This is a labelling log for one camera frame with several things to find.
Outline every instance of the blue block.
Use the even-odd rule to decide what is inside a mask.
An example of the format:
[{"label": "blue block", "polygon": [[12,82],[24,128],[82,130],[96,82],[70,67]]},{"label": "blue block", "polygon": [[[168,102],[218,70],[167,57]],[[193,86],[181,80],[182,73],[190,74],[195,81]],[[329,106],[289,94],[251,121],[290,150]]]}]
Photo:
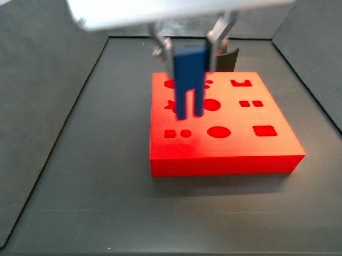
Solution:
[{"label": "blue block", "polygon": [[177,117],[185,120],[186,93],[195,90],[194,115],[203,116],[205,79],[209,66],[209,49],[206,46],[191,46],[177,49],[174,55],[175,67],[175,102]]}]

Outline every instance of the black table surface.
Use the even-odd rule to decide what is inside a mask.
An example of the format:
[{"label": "black table surface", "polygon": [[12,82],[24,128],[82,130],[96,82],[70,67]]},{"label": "black table surface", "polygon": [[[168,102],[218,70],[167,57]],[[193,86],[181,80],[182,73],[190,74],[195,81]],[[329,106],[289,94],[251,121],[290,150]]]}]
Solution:
[{"label": "black table surface", "polygon": [[237,71],[259,73],[306,158],[291,175],[167,179],[150,175],[151,46],[110,40],[0,253],[341,253],[341,134],[273,43],[231,41]]}]

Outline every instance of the gray table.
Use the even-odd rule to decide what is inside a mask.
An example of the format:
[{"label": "gray table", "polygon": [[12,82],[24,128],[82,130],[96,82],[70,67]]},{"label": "gray table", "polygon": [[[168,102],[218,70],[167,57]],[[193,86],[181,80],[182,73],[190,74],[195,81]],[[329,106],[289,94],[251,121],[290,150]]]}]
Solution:
[{"label": "gray table", "polygon": [[237,71],[259,73],[298,135],[295,172],[156,180],[150,46],[110,40],[2,253],[341,253],[341,134],[271,42],[233,41]]}]

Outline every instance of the hole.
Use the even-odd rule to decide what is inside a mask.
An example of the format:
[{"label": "hole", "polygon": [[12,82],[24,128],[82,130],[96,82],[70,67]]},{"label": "hole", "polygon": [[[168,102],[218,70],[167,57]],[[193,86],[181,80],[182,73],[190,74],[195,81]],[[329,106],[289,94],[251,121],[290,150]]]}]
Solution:
[{"label": "hole", "polygon": [[229,128],[223,126],[214,126],[207,130],[207,133],[214,138],[227,138],[231,134],[231,131]]},{"label": "hole", "polygon": [[250,107],[250,102],[247,100],[241,100],[239,103],[242,107]]},{"label": "hole", "polygon": [[210,111],[217,111],[221,109],[221,103],[218,100],[206,99],[205,100],[205,109]]},{"label": "hole", "polygon": [[263,103],[262,103],[262,101],[259,101],[259,100],[254,100],[253,101],[253,105],[254,105],[254,107],[263,107]]},{"label": "hole", "polygon": [[182,130],[181,131],[181,136],[185,137],[185,138],[191,137],[191,131],[190,130]]},{"label": "hole", "polygon": [[164,109],[171,109],[174,111],[174,113],[177,113],[177,105],[173,100],[167,101],[167,106],[164,107]]},{"label": "hole", "polygon": [[164,130],[164,138],[175,138],[177,131],[175,130]]},{"label": "hole", "polygon": [[230,82],[231,82],[231,85],[234,87],[250,87],[250,86],[253,86],[250,80],[245,80],[245,82],[242,82],[242,83],[237,82],[235,80],[230,80]]},{"label": "hole", "polygon": [[170,89],[175,89],[175,82],[174,80],[164,81],[164,86]]},{"label": "hole", "polygon": [[254,133],[259,137],[277,136],[277,131],[271,125],[253,126]]}]

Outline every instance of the red block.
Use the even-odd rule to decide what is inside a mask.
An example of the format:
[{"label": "red block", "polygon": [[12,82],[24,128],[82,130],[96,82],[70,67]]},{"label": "red block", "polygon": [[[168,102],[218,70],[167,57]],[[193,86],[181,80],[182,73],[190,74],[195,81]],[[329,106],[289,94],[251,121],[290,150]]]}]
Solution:
[{"label": "red block", "polygon": [[152,77],[154,177],[290,173],[306,153],[257,73],[207,73],[205,116],[177,120],[174,87]]}]

